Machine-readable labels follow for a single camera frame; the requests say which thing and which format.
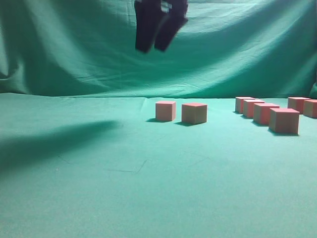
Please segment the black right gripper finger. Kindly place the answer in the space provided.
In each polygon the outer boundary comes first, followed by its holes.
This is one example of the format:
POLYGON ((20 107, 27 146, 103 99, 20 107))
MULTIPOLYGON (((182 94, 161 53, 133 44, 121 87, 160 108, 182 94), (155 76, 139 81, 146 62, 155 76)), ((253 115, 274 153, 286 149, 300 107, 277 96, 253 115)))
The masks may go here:
POLYGON ((187 0, 166 0, 170 7, 167 15, 159 28, 154 47, 165 52, 177 32, 188 22, 186 13, 188 10, 187 0))

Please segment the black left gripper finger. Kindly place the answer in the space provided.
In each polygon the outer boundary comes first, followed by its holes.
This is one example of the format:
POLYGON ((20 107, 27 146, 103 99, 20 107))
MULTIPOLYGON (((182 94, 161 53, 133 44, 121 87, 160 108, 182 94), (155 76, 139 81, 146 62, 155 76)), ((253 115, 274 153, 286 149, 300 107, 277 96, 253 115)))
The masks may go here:
POLYGON ((134 2, 136 14, 135 48, 147 53, 155 41, 159 25, 162 21, 160 0, 136 0, 134 2))

